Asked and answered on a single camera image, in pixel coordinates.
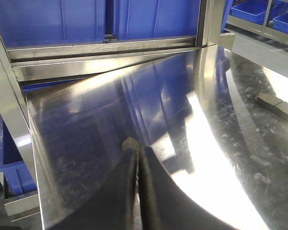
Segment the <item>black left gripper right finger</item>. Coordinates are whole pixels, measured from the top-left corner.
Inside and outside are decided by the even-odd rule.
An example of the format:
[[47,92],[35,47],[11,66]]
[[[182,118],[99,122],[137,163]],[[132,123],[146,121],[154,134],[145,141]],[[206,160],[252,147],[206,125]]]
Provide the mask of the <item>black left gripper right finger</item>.
[[140,148],[138,191],[145,230],[230,229],[180,189],[150,147]]

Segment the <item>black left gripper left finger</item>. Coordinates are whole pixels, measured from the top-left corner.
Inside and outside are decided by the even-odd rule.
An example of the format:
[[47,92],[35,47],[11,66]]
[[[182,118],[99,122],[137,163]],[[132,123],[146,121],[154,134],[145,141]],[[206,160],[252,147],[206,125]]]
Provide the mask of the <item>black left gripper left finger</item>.
[[131,230],[136,187],[137,154],[124,151],[105,183],[74,213],[52,230]]

